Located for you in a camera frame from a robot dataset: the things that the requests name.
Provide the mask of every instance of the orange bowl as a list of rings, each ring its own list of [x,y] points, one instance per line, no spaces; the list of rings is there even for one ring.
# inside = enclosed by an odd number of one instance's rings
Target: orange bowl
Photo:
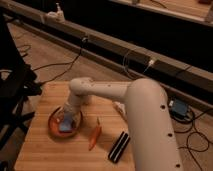
[[[82,121],[82,114],[79,113],[76,115],[76,119],[74,120],[74,124],[72,125],[72,131],[70,132],[60,132],[59,131],[59,124],[64,118],[64,111],[63,109],[57,108],[48,119],[48,130],[51,136],[57,138],[69,138],[74,136],[78,132],[78,128],[80,127]]]

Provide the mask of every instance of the carrot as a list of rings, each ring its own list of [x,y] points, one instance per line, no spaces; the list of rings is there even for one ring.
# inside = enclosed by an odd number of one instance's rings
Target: carrot
[[[90,141],[89,141],[89,150],[92,150],[95,146],[99,136],[101,135],[102,127],[100,125],[99,119],[97,118],[97,125],[93,129],[91,135],[90,135]]]

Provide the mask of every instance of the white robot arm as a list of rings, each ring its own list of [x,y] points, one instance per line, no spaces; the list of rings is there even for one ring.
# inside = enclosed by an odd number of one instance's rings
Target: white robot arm
[[[70,81],[65,109],[78,113],[88,95],[125,104],[128,129],[137,171],[182,171],[164,89],[154,80],[95,82],[90,78]]]

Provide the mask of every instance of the black chair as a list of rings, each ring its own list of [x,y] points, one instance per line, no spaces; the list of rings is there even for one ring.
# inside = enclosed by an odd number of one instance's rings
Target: black chair
[[[28,130],[24,121],[31,119],[34,112],[22,114],[22,109],[29,96],[42,92],[36,77],[17,50],[0,8],[0,150],[16,128],[24,133]]]
[[[0,171],[8,171],[8,162],[0,161]]]

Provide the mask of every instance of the table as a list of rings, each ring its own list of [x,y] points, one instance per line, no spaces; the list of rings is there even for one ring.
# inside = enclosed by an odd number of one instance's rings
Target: table
[[[92,96],[91,104],[82,106],[83,122],[74,137],[58,140],[49,136],[48,117],[55,108],[64,104],[68,95],[68,82],[50,82],[44,86],[15,170],[133,171],[130,143],[117,164],[107,159],[114,141],[122,131],[127,131],[127,124],[108,99]],[[88,151],[89,135],[96,125],[97,117],[102,125],[102,134],[96,146]]]
[[[198,0],[155,0],[155,2],[150,0],[141,0],[140,3],[162,7],[158,4],[161,3],[168,10],[194,15],[201,18],[205,18],[210,9],[209,4],[201,4],[198,2]]]

